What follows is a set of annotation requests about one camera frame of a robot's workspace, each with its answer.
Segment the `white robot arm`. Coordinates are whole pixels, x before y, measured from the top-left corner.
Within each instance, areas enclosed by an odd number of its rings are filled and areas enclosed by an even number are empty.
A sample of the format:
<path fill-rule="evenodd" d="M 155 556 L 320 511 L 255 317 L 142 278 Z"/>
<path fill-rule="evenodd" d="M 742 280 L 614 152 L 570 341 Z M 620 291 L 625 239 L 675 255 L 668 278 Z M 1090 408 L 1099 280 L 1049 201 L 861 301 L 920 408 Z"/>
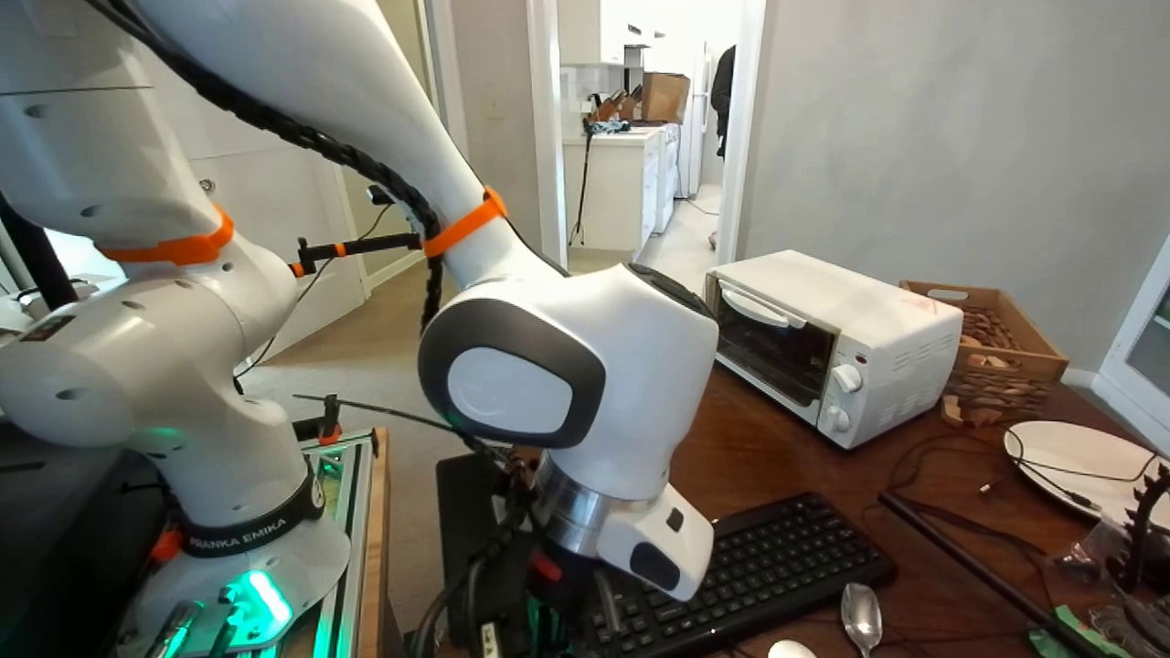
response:
<path fill-rule="evenodd" d="M 376 0 L 0 0 L 0 189 L 87 239 L 120 288 L 41 317 L 3 352 L 3 414 L 53 445 L 148 457 L 182 548 L 120 623 L 127 658 L 190 645 L 227 604 L 231 649 L 276 645 L 346 570 L 288 415 L 233 369 L 291 309 L 291 270 L 249 242 L 161 121 L 147 63 L 380 184 L 456 278 L 421 341 L 421 384 L 463 437 L 536 448 L 559 548 L 698 593 L 714 528 L 668 484 L 716 325 L 639 268 L 564 274 L 473 179 Z"/>

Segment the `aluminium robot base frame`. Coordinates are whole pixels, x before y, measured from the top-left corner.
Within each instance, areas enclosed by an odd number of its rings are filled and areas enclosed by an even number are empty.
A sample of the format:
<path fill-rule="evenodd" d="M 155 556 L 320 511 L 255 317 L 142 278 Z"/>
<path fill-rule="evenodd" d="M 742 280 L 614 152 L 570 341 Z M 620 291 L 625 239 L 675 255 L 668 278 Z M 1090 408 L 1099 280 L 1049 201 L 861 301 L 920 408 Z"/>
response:
<path fill-rule="evenodd" d="M 344 658 L 356 648 L 380 433 L 302 437 L 302 484 L 272 511 L 177 523 L 132 598 L 116 658 Z"/>

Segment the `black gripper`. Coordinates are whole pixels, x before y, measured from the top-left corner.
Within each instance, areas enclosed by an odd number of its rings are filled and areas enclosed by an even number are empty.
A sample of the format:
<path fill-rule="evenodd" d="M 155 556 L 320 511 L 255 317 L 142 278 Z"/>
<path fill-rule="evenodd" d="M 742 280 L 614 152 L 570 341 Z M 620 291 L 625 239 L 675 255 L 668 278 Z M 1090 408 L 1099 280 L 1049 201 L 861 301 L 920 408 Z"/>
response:
<path fill-rule="evenodd" d="M 470 576 L 473 658 L 582 658 L 600 562 L 516 537 Z"/>

